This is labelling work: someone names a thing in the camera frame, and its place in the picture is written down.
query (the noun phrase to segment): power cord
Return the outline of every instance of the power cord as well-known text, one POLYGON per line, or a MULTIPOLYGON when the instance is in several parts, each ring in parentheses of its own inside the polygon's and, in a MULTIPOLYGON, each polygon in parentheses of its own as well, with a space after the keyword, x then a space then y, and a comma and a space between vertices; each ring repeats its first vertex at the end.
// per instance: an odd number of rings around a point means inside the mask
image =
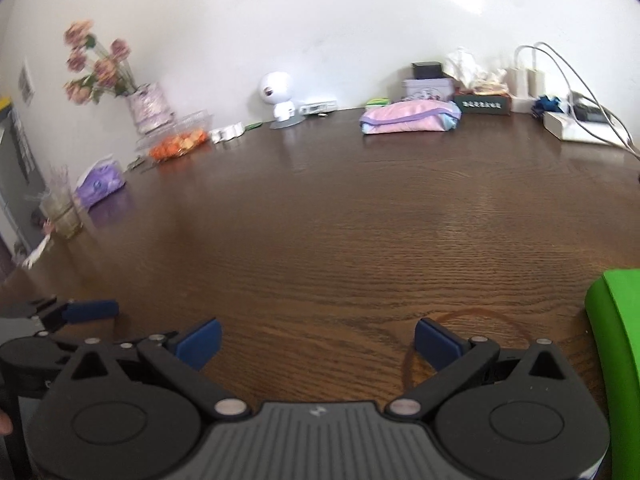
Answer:
POLYGON ((629 133, 629 130, 626 128, 626 126, 624 125, 624 123, 620 120, 619 117, 617 117, 616 114, 612 113, 608 108, 605 108, 604 106, 602 106, 600 104, 600 102, 598 101, 598 99, 596 98, 596 96, 593 94, 593 91, 591 91, 591 88, 589 88, 589 86, 587 85, 587 83, 585 83, 584 79, 580 76, 580 74, 578 74, 574 67, 571 66, 571 64, 564 58, 562 57, 557 50, 555 50, 552 46, 550 46, 548 43, 545 43, 544 41, 539 41, 534 43, 533 45, 521 45, 518 48, 516 48, 515 53, 514 53, 514 61, 515 61, 515 66, 516 68, 519 68, 519 55, 520 52, 524 49, 524 48, 530 48, 533 51, 533 65, 535 67, 536 65, 536 59, 535 59, 535 52, 542 52, 543 54, 546 54, 547 56, 549 56, 549 58, 551 59, 551 61, 554 62, 555 66, 558 67, 558 70, 560 71, 560 73, 562 74, 562 77, 564 78, 564 81, 566 82, 567 88, 569 89, 569 110, 570 110, 570 115, 571 117, 575 120, 575 122, 578 124, 578 126, 580 126, 584 131, 586 131, 588 134, 590 134, 591 137, 594 137, 595 139, 598 139, 600 142, 604 142, 605 144, 608 144, 609 146, 615 146, 617 148, 622 148, 623 150, 625 150, 626 152, 631 153, 637 160, 640 160, 640 150, 638 150, 638 148, 636 148, 633 139, 631 137, 631 133, 629 133), (546 48, 548 48, 551 52, 553 52, 556 56, 558 56, 559 59, 562 60, 562 62, 564 62, 565 65, 567 65, 569 67, 569 69, 571 69, 571 71, 575 74, 575 76, 580 80, 580 82, 584 85, 584 87, 587 89, 587 92, 589 92, 589 94, 591 95, 591 97, 585 96, 580 94, 580 92, 576 92, 571 88, 571 83, 569 83, 569 79, 567 78, 566 74, 564 73, 564 71, 562 70, 562 67, 560 66, 560 64, 558 63, 558 61, 554 58, 554 56, 552 56, 549 52, 547 52, 546 50, 543 50, 541 48, 541 46, 544 46, 546 48), (616 144, 615 142, 612 142, 608 139, 604 139, 596 134, 594 134, 590 129, 588 129, 586 126, 584 126, 579 120, 578 118, 575 116, 575 111, 574 111, 574 101, 575 100, 579 100, 579 99, 585 99, 595 105, 598 106, 598 108, 600 109, 600 111, 603 113, 607 124, 609 125, 609 127, 613 130, 613 132, 616 134, 616 137, 620 140, 620 142, 622 143, 622 146, 616 144), (617 128, 613 125, 613 123, 611 122, 611 119, 609 118, 609 115, 607 115, 607 113, 615 118, 615 120, 620 124, 620 126, 622 127, 622 129, 625 131, 626 133, 626 139, 623 139, 623 137, 620 135, 620 133, 618 132, 617 128))

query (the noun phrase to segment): pink pencil case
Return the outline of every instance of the pink pencil case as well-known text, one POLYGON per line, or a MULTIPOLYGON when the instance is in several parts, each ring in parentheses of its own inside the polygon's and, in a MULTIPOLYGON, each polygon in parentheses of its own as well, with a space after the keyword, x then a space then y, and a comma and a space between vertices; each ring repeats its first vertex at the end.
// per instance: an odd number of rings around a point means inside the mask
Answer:
POLYGON ((454 102, 420 99, 368 110, 360 118, 364 134, 445 132, 458 126, 460 108, 454 102))

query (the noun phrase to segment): purple package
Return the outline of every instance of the purple package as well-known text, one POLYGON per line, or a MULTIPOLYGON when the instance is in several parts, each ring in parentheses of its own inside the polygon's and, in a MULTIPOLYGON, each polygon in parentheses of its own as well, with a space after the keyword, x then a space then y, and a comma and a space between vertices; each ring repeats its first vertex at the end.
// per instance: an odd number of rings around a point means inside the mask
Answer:
POLYGON ((109 156, 96 162, 80 177, 76 196, 81 206, 89 209, 119 190, 125 182, 120 165, 109 156))

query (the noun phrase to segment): dark brown tabletop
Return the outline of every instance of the dark brown tabletop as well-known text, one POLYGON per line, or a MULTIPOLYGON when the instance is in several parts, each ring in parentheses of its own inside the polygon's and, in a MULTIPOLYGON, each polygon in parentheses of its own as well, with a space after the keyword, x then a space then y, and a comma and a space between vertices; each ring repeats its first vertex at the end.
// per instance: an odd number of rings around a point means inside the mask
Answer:
POLYGON ((263 126, 134 172, 1 300, 116 298, 81 333, 124 338, 217 316, 210 378, 265 399, 375 399, 425 378, 431 316, 461 336, 557 342, 605 407, 583 300, 640 266, 640 164, 561 143, 529 116, 364 137, 360 110, 263 126))

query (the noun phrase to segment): silver screw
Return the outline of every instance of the silver screw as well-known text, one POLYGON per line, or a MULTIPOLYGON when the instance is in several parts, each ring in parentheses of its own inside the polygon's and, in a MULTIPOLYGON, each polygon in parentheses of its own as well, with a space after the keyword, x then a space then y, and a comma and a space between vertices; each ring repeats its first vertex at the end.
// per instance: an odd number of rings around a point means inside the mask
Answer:
POLYGON ((213 407, 220 415, 233 416, 244 413, 247 409, 246 402, 240 399, 222 399, 213 407))
POLYGON ((391 402, 391 404, 389 405, 389 409, 396 415, 410 416, 420 412, 422 406, 417 400, 396 399, 391 402))

